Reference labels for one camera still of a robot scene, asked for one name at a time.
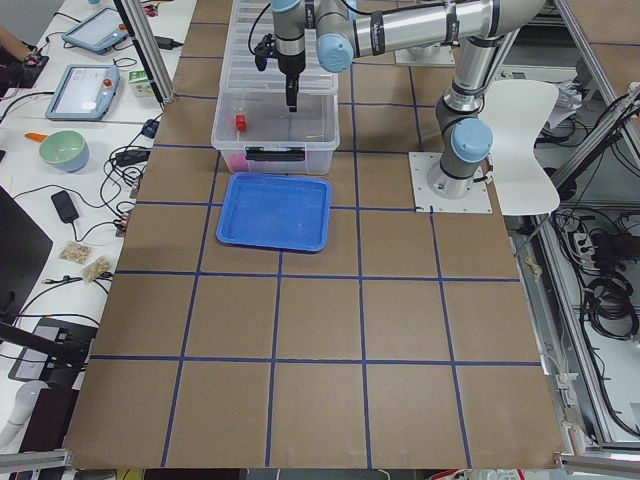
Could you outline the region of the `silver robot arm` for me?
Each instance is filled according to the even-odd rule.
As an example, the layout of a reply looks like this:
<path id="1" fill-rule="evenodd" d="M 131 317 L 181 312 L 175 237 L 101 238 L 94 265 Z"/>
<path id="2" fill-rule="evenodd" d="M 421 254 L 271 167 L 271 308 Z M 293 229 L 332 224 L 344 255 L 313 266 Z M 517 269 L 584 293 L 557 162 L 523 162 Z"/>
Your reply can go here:
<path id="1" fill-rule="evenodd" d="M 428 65 L 439 50 L 458 47 L 455 72 L 436 104 L 444 142 L 427 174 L 438 196 L 457 200 L 470 190 L 493 137 L 478 118 L 485 92 L 519 29 L 543 7 L 541 1 L 417 1 L 363 11 L 354 1 L 273 1 L 273 30 L 250 48 L 259 70 L 275 59 L 285 75 L 286 104 L 297 109 L 299 78 L 306 67 L 305 34 L 316 35 L 316 55 L 327 72 L 340 73 L 357 58 L 392 52 L 408 65 Z"/>

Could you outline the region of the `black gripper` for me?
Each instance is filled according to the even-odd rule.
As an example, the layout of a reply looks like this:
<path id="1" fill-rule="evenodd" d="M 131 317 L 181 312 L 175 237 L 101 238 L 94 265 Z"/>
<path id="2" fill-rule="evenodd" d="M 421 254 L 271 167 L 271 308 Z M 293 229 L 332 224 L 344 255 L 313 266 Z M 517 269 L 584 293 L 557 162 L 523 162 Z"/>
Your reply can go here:
<path id="1" fill-rule="evenodd" d="M 298 110 L 299 77 L 306 68 L 306 52 L 285 55 L 277 51 L 279 70 L 286 76 L 286 105 L 290 112 Z"/>

